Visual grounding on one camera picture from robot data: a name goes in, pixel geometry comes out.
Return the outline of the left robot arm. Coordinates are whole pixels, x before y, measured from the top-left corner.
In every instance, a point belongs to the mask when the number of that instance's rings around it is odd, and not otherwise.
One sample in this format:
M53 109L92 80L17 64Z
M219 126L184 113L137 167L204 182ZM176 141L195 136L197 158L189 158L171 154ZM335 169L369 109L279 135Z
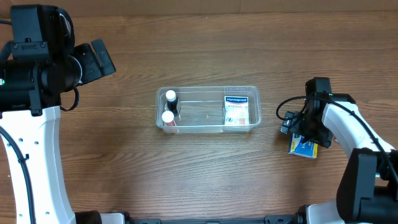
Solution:
M122 213L74 212L60 156L60 95L110 75L102 40L50 55L45 42L16 43L1 62L1 138L18 223L123 223Z

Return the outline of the orange bottle white cap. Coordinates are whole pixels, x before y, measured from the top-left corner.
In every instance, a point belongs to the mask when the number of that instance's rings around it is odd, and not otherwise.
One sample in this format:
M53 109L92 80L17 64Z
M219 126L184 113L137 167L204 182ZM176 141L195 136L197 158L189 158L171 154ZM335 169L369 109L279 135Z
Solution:
M177 125L175 122L175 115L171 111L164 111L162 113L161 118L166 126L176 126Z

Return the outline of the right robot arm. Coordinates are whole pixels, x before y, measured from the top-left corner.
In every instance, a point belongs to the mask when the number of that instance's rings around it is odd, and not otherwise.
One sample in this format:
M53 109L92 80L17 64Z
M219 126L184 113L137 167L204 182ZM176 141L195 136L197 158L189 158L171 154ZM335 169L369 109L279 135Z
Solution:
M281 131L323 147L336 139L349 161L335 199L303 207L293 222L397 223L397 150L368 125L350 95L312 93L303 100L301 111L281 118Z

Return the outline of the black bottle white cap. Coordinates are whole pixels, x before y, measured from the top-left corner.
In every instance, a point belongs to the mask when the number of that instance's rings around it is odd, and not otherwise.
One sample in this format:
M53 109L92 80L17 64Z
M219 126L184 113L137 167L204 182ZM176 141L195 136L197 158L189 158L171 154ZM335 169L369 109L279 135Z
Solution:
M181 105L179 97L177 96L176 92L173 90L168 90L165 94L167 99L167 108L171 111L174 116L178 116L180 113Z

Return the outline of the white Hansaplast plaster box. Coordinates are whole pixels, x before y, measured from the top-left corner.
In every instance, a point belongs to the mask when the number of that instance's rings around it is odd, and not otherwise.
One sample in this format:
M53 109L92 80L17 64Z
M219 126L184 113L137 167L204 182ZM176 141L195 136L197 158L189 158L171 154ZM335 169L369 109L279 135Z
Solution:
M249 100L244 96L224 97L224 124L227 126L240 126L250 124Z

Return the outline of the blue Vicks VapoDrops box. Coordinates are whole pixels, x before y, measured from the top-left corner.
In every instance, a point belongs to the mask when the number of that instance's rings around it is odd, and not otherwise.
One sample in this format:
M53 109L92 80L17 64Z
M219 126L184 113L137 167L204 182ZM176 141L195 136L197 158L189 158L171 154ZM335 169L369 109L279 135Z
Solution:
M291 133L288 154L316 159L318 154L318 144L311 141L304 142L303 139L303 136Z

